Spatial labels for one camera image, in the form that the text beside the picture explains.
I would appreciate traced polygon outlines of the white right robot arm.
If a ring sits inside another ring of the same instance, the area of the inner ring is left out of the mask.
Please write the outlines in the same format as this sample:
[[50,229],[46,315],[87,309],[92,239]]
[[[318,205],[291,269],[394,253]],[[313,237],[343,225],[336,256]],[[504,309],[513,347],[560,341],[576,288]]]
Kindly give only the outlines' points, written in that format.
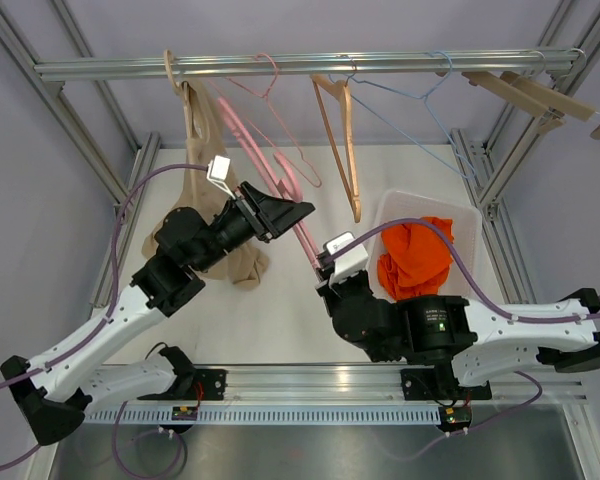
[[435,399],[464,396],[492,378],[536,365],[558,373],[600,369],[600,301],[582,289],[551,304],[489,307],[461,296],[426,295],[399,302],[374,296],[366,271],[339,282],[318,272],[335,333],[373,362],[406,361],[433,369]]

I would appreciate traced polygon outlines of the beige hanger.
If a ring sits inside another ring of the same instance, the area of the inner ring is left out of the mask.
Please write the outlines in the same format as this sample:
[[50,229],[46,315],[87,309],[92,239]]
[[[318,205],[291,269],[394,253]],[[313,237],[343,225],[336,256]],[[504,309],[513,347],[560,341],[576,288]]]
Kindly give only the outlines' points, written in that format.
[[163,62],[171,88],[182,102],[186,139],[200,139],[207,142],[208,124],[200,110],[197,92],[182,76],[174,73],[175,57],[170,49],[164,50]]

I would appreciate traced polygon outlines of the orange t shirt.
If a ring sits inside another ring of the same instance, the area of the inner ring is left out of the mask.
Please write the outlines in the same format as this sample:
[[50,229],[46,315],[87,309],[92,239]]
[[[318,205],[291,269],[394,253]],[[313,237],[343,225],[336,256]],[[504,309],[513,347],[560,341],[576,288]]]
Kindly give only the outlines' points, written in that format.
[[452,257],[430,229],[401,224],[381,233],[386,252],[376,262],[381,287],[394,301],[437,295],[448,279]]

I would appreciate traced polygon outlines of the thick pink plastic hanger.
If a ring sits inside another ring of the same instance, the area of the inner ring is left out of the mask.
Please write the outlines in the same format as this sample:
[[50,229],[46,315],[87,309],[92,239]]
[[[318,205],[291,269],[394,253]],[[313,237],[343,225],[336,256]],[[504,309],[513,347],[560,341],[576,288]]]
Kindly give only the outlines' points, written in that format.
[[[301,202],[303,200],[303,192],[286,156],[279,150],[274,149],[273,158],[284,172],[282,176],[278,176],[228,101],[223,97],[218,97],[217,104],[225,125],[257,169],[270,193],[281,199]],[[311,266],[314,269],[318,269],[320,267],[318,249],[304,222],[300,221],[293,227],[293,231]]]

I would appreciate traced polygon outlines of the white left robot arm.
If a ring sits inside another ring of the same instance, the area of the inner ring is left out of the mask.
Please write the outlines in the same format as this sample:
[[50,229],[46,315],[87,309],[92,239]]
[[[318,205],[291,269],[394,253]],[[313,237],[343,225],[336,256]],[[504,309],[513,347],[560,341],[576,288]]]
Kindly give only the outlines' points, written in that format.
[[65,439],[109,404],[192,394],[196,368],[178,347],[164,347],[122,367],[102,365],[200,293],[202,273],[253,238],[279,238],[314,209],[309,202],[269,196],[243,182],[212,222],[192,207],[172,210],[155,235],[156,253],[105,311],[46,352],[30,359],[12,356],[1,365],[37,443]]

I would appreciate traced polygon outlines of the beige garment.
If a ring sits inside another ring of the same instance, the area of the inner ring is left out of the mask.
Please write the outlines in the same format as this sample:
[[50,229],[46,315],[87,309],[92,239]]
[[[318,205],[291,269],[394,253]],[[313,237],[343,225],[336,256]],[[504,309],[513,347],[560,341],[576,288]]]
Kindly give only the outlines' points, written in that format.
[[[199,80],[184,80],[176,93],[183,103],[186,132],[186,162],[206,166],[216,156],[224,156],[224,123],[216,101]],[[192,207],[211,222],[224,207],[227,195],[206,180],[197,170],[183,172],[183,184],[174,206]],[[227,280],[235,287],[249,291],[258,287],[269,266],[268,256],[251,243],[246,243],[202,273],[204,279]]]

